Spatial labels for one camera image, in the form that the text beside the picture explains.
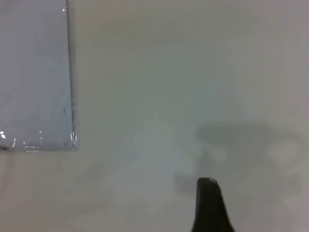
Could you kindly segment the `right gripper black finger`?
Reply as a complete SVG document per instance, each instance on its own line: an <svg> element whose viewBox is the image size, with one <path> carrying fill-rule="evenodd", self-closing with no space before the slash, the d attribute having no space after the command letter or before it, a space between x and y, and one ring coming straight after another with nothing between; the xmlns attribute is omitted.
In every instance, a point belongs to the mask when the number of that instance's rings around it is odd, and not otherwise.
<svg viewBox="0 0 309 232"><path fill-rule="evenodd" d="M192 232L234 231L217 181L213 178L199 178Z"/></svg>

